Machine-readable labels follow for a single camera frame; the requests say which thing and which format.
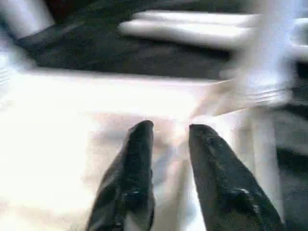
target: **white object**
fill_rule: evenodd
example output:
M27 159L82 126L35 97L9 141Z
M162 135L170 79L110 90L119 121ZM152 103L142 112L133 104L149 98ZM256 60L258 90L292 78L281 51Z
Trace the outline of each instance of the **white object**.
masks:
M231 14L181 11L145 11L135 13L133 19L172 21L185 23L219 24L227 26L253 27L259 21L257 14Z
M290 36L300 5L295 0L260 0L262 18L235 68L235 92L244 105L281 104L293 81Z
M135 19L119 25L125 36L166 40L217 49L236 49L246 42L251 29L236 26Z
M17 38L36 34L54 24L41 0L1 0L0 13Z
M308 62L308 45L301 38L301 30L308 28L308 19L295 20L290 41L290 56L299 61ZM200 47L211 47L220 50L242 48L249 37L254 36L253 28L244 28L224 24L203 24L196 22L134 19L119 25L124 36L135 36L145 39L173 41Z
M166 147L175 152L167 164L165 186L154 192L158 201L156 214L161 216L156 217L153 230L177 231L176 227L182 224L187 229L181 231L191 230L191 227L205 231L191 167L182 168L188 159L188 125L198 122L194 118L199 116L195 111L200 105L213 108L203 122L217 129L234 150L241 148L239 142L231 142L232 134L238 134L233 133L232 128L245 128L248 116L239 112L225 113L224 106L220 104L217 109L216 100L212 100L228 92L231 81L150 79L136 75L36 69L24 73L22 82L19 88L7 95L6 107L0 113L0 136L4 143L0 147L0 169L3 176L8 176L5 172L11 174L11 179L0 178L5 186L5 190L0 192L1 203L7 205L6 215L0 213L0 227L9 227L14 221L19 224L18 229L25 230L40 230L48 226L66 231L72 225L79 228L89 215L103 172L123 142L106 141L104 135L115 131L125 134L140 120L150 119L154 122L153 160L168 154ZM238 136L238 139L246 140L246 137ZM246 153L252 155L253 151L236 153L240 153L239 158L246 159L244 163L256 172L254 159L244 156ZM57 161L60 163L53 172ZM270 168L276 171L273 164ZM36 184L41 176L51 180ZM18 190L23 185L31 187ZM195 213L186 219L190 211Z

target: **white plastic part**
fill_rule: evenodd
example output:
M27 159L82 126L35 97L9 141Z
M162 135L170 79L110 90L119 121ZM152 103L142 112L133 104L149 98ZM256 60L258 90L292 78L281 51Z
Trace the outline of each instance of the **white plastic part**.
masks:
M121 23L119 31L125 36L166 40L228 50L242 46L249 36L250 29L226 25L135 19Z
M307 18L295 20L294 31L290 42L290 57L308 62L308 45L298 38L300 31L308 27ZM212 47L220 50L236 50L253 37L255 28L243 28L220 24L198 24L196 22L155 21L135 19L121 23L119 31L125 36L135 36L145 39L173 41L201 47Z
M0 13L17 38L36 34L54 24L41 0L1 0Z
M273 157L273 153L268 153L273 150L263 147L268 145L265 141L274 138L269 133L265 133L266 138L262 132L255 133L260 135L256 137L258 150L251 147L243 150L242 143L255 138L239 132L250 129L250 109L226 113L222 103L219 104L221 108L213 107L216 99L228 92L231 81L142 77L48 69L23 74L23 84L7 95L7 103L0 110L3 143L0 170L4 176L0 177L3 186L0 203L5 205L10 218L0 213L0 227L18 223L18 230L44 230L48 226L66 231L72 224L76 230L80 228L87 220L101 176L123 142L110 141L104 135L114 132L125 135L128 128L142 119L154 122L154 161L174 152L173 159L163 159L166 160L166 181L154 191L158 217L155 217L153 231L190 231L192 227L205 230L191 167L182 167L189 155L190 123L201 122L216 129L253 173L259 172L257 165L260 163L254 159L258 152L265 151L258 154L262 161ZM200 112L202 117L198 118L200 114L195 111L201 104L213 110L205 116ZM173 135L177 138L166 139ZM186 143L184 148L179 147L181 143ZM256 179L262 182L267 178L266 182L276 183L277 179L271 177L278 173L276 162L267 162L266 167L273 172L255 175ZM53 180L42 181L42 177ZM281 192L279 188L263 189L272 201L279 200L275 197ZM177 230L175 227L179 224L184 229Z
M219 24L239 27L255 26L259 20L259 16L257 14L206 13L185 11L145 11L133 14L132 18L155 21Z
M244 105L281 104L293 80L290 36L300 5L296 0L260 0L262 18L239 57L235 88Z

